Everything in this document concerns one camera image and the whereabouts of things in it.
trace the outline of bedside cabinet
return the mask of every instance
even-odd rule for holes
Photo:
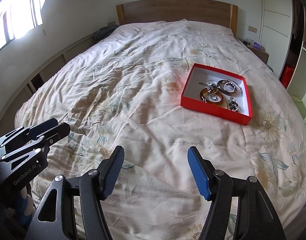
[[[251,44],[248,44],[247,45],[247,48],[249,50],[251,50],[256,56],[258,56],[261,61],[263,61],[265,64],[267,64],[267,61],[268,61],[268,57],[269,57],[269,54],[261,49],[257,49],[255,47],[253,47]]]

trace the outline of bed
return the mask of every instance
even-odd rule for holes
[[[235,39],[237,11],[211,0],[118,5],[121,26],[67,63],[16,115],[15,127],[51,117],[71,126],[31,182],[36,205],[56,175],[80,176],[122,145],[120,176],[102,202],[113,238],[198,239],[210,203],[187,162],[188,148],[196,146],[230,176],[256,176],[283,227],[294,220],[285,232],[296,239],[306,226],[306,129],[272,71]],[[245,77],[253,110],[248,126],[179,105],[193,63]],[[75,210],[83,234],[79,201]],[[236,211],[234,198],[226,239]]]

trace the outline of window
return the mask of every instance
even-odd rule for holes
[[[0,49],[13,39],[41,25],[45,0],[2,0],[0,2]]]

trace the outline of blue gripper pad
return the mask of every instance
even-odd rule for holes
[[[111,164],[106,176],[104,177],[104,185],[102,194],[105,199],[112,194],[118,175],[120,174],[124,162],[124,149],[121,147]]]
[[[206,176],[205,171],[200,164],[195,152],[192,148],[188,149],[187,160],[190,165],[191,171],[193,173],[197,188],[200,194],[206,199],[209,200],[211,192],[208,185],[208,177]]]

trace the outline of metal bolt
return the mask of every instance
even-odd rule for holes
[[[224,171],[222,171],[222,170],[215,170],[214,172],[217,176],[223,176],[224,175]]]
[[[97,174],[97,170],[96,169],[91,169],[91,170],[89,170],[88,174],[90,176],[96,175]]]
[[[61,181],[63,179],[63,176],[62,175],[57,175],[55,177],[55,181]]]
[[[254,176],[250,176],[250,177],[249,177],[249,181],[250,181],[250,182],[257,182],[257,178],[254,177]]]

